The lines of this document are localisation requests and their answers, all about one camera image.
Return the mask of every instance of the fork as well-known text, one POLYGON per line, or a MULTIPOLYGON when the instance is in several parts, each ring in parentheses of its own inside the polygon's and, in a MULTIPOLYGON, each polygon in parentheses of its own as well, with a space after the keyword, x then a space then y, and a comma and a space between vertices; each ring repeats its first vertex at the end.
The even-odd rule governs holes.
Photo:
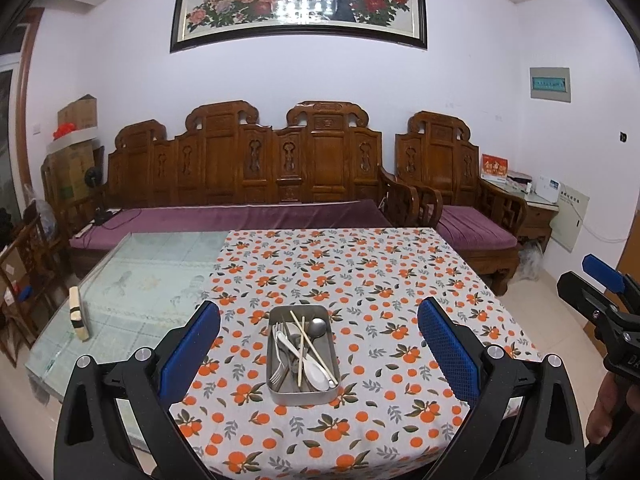
POLYGON ((273 337, 273 343, 275 345, 276 359, 278 360, 278 368, 276 368, 276 371, 271 375, 271 379, 269 379, 271 381, 271 384, 282 383, 282 380, 289 370, 289 365, 285 365, 282 362, 282 358, 280 357, 280 348, 278 346, 278 339, 276 338, 276 333, 278 332, 278 330, 280 330, 281 325, 281 323, 276 323, 271 329, 271 336, 273 337))

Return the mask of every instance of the stainless steel container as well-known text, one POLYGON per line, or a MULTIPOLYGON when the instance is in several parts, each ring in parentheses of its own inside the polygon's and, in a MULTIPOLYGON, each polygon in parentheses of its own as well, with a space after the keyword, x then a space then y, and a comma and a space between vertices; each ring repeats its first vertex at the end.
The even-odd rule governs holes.
MULTIPOLYGON (((286 351, 280 350, 283 362, 286 359, 286 351)), ((306 346, 305 355, 315 357, 313 351, 306 346)), ((279 305, 272 308, 269 311, 269 342, 267 344, 267 386, 269 393, 274 402, 281 406, 307 406, 310 404, 327 404, 335 399, 338 395, 338 387, 340 386, 340 370, 338 369, 338 359, 335 357, 334 347, 334 333, 331 330, 331 320, 329 313, 324 306, 318 304, 294 304, 294 305, 279 305), (285 378, 280 391, 276 392, 271 389, 271 383, 268 380, 278 368, 279 362, 276 358, 276 352, 274 349, 275 342, 271 333, 273 325, 277 323, 294 323, 291 317, 290 311, 298 318, 298 321, 302 322, 302 316, 305 317, 305 322, 311 321, 315 317, 319 317, 326 323, 326 333, 314 340, 314 347, 322 357, 322 360, 331 370, 334 377, 338 380, 338 385, 335 388, 331 388, 325 392, 316 392, 308 386, 303 379, 301 391, 298 391, 297 385, 297 370, 292 373, 290 370, 285 378)))

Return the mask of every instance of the purple seat cushion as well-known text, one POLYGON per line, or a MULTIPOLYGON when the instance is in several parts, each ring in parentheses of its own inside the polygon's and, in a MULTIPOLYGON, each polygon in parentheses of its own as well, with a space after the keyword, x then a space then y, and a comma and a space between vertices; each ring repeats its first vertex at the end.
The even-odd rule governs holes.
POLYGON ((73 248, 113 249, 128 233, 212 232, 243 229, 391 227, 373 200, 319 204, 229 205, 129 209, 71 238, 73 248))
POLYGON ((516 237, 496 225, 478 210, 461 205, 446 205, 436 231, 456 251, 510 249, 516 237))

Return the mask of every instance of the white ceramic spoon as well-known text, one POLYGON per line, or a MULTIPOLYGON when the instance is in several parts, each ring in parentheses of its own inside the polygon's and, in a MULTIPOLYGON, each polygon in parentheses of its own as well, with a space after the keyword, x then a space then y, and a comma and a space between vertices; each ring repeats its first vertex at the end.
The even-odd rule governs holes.
MULTIPOLYGON (((289 341, 289 338, 287 338, 284 332, 278 331, 276 337, 278 338, 278 341, 286 346, 287 350, 296 357, 299 357, 300 351, 293 346, 293 343, 289 341)), ((327 391, 330 387, 329 381, 327 380, 322 367, 309 356, 305 356, 304 359, 302 359, 302 364, 305 368, 305 375, 309 383, 320 392, 327 391)))

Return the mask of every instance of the tablecloth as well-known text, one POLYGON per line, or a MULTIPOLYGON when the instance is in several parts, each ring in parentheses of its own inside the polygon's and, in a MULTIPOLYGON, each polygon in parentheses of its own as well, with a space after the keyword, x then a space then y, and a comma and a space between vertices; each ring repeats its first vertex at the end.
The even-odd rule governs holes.
POLYGON ((389 478, 435 460, 468 412, 420 346, 417 304, 434 296, 457 322, 512 356, 535 346, 431 229, 231 232, 212 266, 222 328, 170 411, 211 470, 243 479, 389 478), (321 406, 276 405, 266 385, 271 307, 329 311, 341 386, 321 406))

